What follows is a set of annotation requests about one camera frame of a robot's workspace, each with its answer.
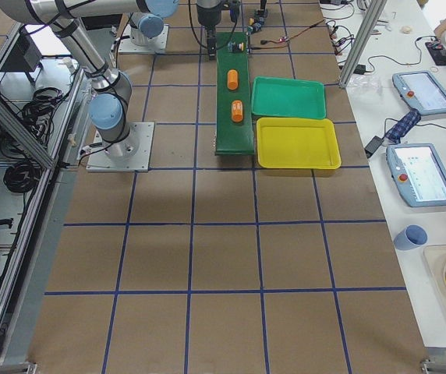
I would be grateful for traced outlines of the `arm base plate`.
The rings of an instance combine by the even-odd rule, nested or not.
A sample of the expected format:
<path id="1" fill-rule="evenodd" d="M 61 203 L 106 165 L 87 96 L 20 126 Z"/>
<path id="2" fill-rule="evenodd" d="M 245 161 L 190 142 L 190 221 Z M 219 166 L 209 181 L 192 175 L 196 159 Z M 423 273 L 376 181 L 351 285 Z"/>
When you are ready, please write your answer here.
<path id="1" fill-rule="evenodd" d="M 169 25 L 165 24 L 162 32 L 153 38 L 145 37 L 138 29 L 127 25 L 119 42 L 119 54 L 127 55 L 164 55 L 168 42 Z"/>
<path id="2" fill-rule="evenodd" d="M 154 138 L 153 122 L 128 122 L 129 136 L 121 143 L 103 150 L 101 134 L 96 130 L 94 141 L 100 144 L 98 152 L 86 158 L 89 172 L 147 172 L 150 165 Z"/>

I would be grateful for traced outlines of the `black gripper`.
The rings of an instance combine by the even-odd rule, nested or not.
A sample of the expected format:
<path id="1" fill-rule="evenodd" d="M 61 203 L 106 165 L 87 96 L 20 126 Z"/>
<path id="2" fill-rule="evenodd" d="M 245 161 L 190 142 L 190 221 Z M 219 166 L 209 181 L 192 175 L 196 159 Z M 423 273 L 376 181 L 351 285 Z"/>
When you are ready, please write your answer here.
<path id="1" fill-rule="evenodd" d="M 260 11 L 266 10 L 267 0 L 260 1 Z M 240 15 L 240 0 L 228 0 L 230 20 L 238 20 Z M 217 55 L 216 26 L 221 22 L 221 0 L 196 0 L 197 20 L 206 28 L 207 55 L 215 60 Z"/>

